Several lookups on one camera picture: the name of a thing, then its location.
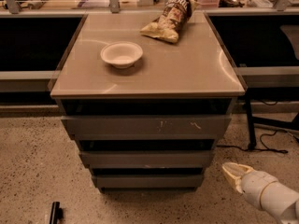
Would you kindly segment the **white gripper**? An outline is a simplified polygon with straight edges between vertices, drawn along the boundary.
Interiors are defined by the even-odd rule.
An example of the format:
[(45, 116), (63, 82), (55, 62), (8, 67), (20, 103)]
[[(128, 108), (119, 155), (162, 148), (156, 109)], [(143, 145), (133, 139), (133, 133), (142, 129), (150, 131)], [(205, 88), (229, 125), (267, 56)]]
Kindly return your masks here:
[(223, 174), (230, 186), (243, 194), (245, 200), (258, 210), (262, 209), (261, 197), (264, 189), (278, 179), (264, 171), (253, 171), (251, 166), (235, 162), (222, 165)]

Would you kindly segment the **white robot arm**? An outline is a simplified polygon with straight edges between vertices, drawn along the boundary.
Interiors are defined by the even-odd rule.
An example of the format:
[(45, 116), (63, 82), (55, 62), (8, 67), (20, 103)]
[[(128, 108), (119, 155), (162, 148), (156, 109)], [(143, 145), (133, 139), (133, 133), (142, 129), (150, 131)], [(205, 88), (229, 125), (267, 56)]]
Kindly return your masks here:
[(251, 166), (226, 162), (224, 176), (231, 187), (244, 199), (272, 216), (277, 224), (299, 224), (299, 193), (281, 184), (265, 171)]

